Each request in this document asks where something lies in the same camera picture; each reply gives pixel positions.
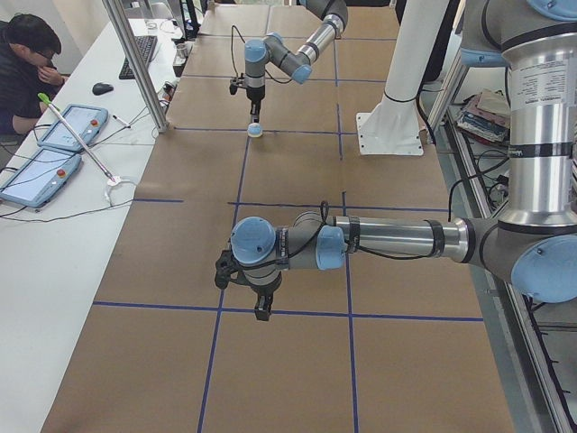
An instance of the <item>table top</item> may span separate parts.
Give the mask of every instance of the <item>table top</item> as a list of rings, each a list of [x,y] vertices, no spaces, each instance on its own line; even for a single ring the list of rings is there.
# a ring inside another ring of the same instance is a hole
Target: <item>table top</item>
[[[169,22],[160,23],[155,33],[159,43],[149,66],[157,89],[175,80],[175,48],[170,40],[174,34],[166,32],[166,28],[172,30],[166,25]],[[131,20],[131,26],[134,34],[146,34],[142,20]],[[144,115],[131,129],[93,148],[113,174],[139,180],[158,132],[136,81],[118,79],[123,61],[122,46],[109,23],[53,102],[61,108],[75,103],[108,109],[111,117],[97,140],[122,128],[112,115],[128,122]],[[98,81],[112,84],[114,91],[93,95],[92,86]],[[48,110],[39,124],[54,120]],[[30,133],[17,154],[30,157],[37,149]],[[41,429],[133,198],[134,185],[116,187],[110,208],[104,195],[104,173],[88,155],[83,154],[82,160],[68,184],[38,212],[25,209],[14,215],[17,220],[0,218],[4,250],[0,262],[0,431]],[[14,156],[7,165],[17,168],[26,161]],[[8,171],[3,172],[0,183],[9,177]],[[0,215],[19,208],[1,204]],[[70,217],[86,212],[90,213]]]

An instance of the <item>person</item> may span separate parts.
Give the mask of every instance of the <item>person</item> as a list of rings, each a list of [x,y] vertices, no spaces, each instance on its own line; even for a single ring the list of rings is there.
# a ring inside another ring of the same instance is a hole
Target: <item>person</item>
[[[60,39],[40,17],[18,14],[0,23],[0,134],[27,134],[66,82],[52,63]]]

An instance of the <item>computer mouse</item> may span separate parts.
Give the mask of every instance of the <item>computer mouse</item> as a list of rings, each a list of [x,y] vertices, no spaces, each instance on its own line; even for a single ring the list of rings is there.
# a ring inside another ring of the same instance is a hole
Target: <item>computer mouse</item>
[[[96,83],[93,87],[92,87],[92,93],[94,93],[95,95],[103,95],[104,93],[108,93],[113,91],[114,88],[108,84],[108,83]]]

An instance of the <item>large robot arm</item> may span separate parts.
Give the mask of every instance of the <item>large robot arm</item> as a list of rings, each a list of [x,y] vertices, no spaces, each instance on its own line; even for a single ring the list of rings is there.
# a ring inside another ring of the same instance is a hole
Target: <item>large robot arm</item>
[[[499,218],[439,223],[329,217],[324,207],[320,215],[300,216],[290,228],[275,229],[261,218],[243,220],[233,231],[231,249],[216,263],[216,282],[223,289],[238,272],[236,282],[259,295],[257,318],[268,319],[283,270],[339,267],[346,253],[358,250],[395,259],[450,257],[487,269],[545,302],[577,297],[577,215],[570,196],[577,4],[469,0],[465,16],[463,56],[477,59],[474,66],[505,59],[512,69],[505,212]]]
[[[303,46],[293,53],[277,33],[247,41],[244,45],[245,72],[231,79],[231,94],[234,95],[238,88],[244,88],[246,96],[251,100],[248,133],[252,137],[262,135],[260,114],[261,101],[265,97],[266,65],[272,63],[298,84],[303,84],[312,73],[311,65],[334,39],[341,37],[346,28],[348,13],[344,0],[306,0],[301,3],[323,20]]]

